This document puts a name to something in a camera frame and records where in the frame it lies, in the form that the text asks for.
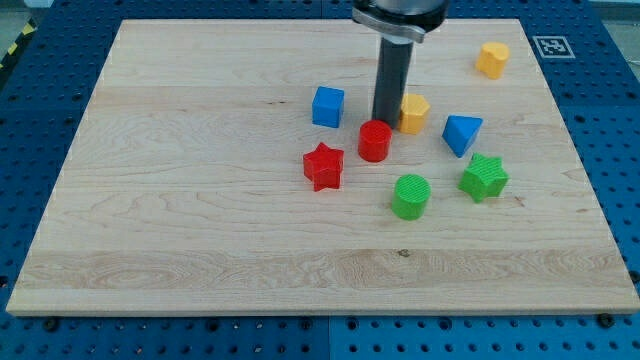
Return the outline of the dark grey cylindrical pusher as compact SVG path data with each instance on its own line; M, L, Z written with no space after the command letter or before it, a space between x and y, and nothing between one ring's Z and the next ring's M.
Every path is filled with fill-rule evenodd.
M401 103L413 52L411 41L392 41L382 37L379 47L372 118L392 129L399 123Z

